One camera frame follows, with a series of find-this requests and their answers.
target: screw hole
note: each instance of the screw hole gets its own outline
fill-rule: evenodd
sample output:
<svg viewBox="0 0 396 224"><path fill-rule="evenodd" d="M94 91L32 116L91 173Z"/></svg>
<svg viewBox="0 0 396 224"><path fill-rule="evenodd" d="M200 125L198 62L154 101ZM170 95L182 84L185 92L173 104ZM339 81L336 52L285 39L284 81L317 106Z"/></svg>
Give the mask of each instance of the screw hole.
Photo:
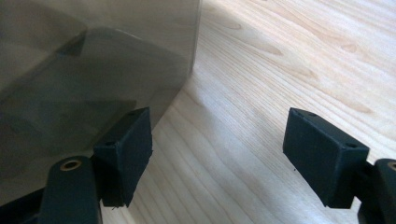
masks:
<svg viewBox="0 0 396 224"><path fill-rule="evenodd" d="M106 142L105 145L110 147L110 146L116 145L116 142L114 142L114 141Z"/></svg>
<svg viewBox="0 0 396 224"><path fill-rule="evenodd" d="M390 167L390 169L396 171L396 161L388 162L388 167Z"/></svg>
<svg viewBox="0 0 396 224"><path fill-rule="evenodd" d="M71 160L66 161L64 164L61 165L62 171L71 171L77 169L81 165L81 161L78 160Z"/></svg>
<svg viewBox="0 0 396 224"><path fill-rule="evenodd" d="M346 143L346 146L347 146L347 147L357 147L357 145L356 145L356 144L353 144L353 143Z"/></svg>

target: wooden table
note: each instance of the wooden table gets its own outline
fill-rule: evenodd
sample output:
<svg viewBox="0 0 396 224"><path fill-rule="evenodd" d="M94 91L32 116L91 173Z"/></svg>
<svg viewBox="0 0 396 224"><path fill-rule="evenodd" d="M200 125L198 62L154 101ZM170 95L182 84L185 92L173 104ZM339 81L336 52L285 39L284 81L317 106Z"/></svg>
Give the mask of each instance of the wooden table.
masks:
<svg viewBox="0 0 396 224"><path fill-rule="evenodd" d="M155 127L128 209L106 223L358 223L282 153L290 107L396 158L396 2L204 0L191 79Z"/></svg>

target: light wood surface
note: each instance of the light wood surface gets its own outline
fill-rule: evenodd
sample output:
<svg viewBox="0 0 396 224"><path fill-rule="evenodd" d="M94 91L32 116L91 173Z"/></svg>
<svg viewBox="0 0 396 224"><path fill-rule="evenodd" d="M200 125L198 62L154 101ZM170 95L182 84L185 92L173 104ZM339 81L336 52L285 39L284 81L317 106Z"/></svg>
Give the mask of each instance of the light wood surface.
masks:
<svg viewBox="0 0 396 224"><path fill-rule="evenodd" d="M358 223L358 200L323 207L282 153L288 111L396 158L395 52L395 1L204 0L192 77L105 223Z"/></svg>

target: wood grain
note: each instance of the wood grain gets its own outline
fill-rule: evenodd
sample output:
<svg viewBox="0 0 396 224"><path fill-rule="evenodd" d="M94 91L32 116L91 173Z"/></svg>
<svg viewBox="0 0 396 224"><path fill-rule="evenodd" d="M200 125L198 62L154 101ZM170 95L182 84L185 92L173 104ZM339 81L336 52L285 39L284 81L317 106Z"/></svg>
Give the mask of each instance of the wood grain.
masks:
<svg viewBox="0 0 396 224"><path fill-rule="evenodd" d="M115 223L358 223L322 206L282 153L313 111L396 158L396 2L205 0L193 74L153 131Z"/></svg>

